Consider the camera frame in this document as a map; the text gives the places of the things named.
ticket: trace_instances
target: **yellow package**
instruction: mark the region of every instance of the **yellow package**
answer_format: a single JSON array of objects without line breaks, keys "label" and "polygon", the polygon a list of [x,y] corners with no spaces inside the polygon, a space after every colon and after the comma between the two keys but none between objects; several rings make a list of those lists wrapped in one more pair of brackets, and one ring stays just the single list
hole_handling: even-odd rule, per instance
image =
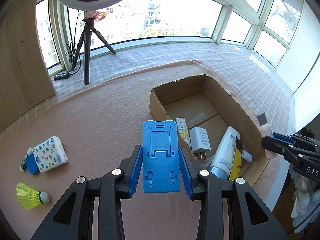
[{"label": "yellow package", "polygon": [[230,172],[229,180],[235,180],[235,178],[239,177],[240,174],[240,166],[241,166],[241,152],[235,148],[235,155],[233,157],[233,164]]}]

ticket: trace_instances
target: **badminton shuttlecock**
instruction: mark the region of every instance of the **badminton shuttlecock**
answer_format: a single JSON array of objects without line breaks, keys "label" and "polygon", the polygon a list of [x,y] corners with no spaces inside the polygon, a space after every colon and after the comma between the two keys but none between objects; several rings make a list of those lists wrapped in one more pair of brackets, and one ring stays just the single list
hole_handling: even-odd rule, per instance
[{"label": "badminton shuttlecock", "polygon": [[36,191],[19,182],[17,185],[18,201],[25,210],[30,210],[39,204],[50,203],[50,197],[43,191]]}]

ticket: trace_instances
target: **cardboard box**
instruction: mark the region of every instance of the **cardboard box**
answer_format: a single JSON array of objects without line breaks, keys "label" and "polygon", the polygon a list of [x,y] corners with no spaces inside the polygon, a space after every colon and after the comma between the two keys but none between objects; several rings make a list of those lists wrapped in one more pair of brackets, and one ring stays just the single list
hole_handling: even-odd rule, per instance
[{"label": "cardboard box", "polygon": [[[163,84],[151,90],[149,107],[156,121],[184,117],[189,130],[194,126],[205,128],[211,145],[207,158],[215,153],[228,126],[232,126],[253,156],[253,161],[241,168],[240,176],[253,186],[265,170],[268,159],[260,144],[256,115],[225,80],[198,75]],[[181,136],[178,137],[179,146],[186,147],[194,158]]]}]

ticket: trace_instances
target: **yellow shuttlecock skirt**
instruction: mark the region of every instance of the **yellow shuttlecock skirt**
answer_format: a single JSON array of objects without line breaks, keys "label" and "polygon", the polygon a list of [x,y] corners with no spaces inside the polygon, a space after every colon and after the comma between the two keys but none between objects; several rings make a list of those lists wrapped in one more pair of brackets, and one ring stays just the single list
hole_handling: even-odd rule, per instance
[{"label": "yellow shuttlecock skirt", "polygon": [[20,205],[25,210],[30,210],[41,203],[39,199],[39,192],[31,189],[21,182],[17,185],[17,196]]}]

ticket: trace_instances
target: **power strip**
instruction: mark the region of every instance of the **power strip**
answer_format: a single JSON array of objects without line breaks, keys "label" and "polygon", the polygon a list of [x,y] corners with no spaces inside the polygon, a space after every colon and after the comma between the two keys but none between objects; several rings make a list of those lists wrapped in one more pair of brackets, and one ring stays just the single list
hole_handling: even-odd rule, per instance
[{"label": "power strip", "polygon": [[70,73],[65,72],[65,73],[61,73],[61,74],[55,74],[53,77],[53,80],[67,79],[68,77],[70,77]]}]

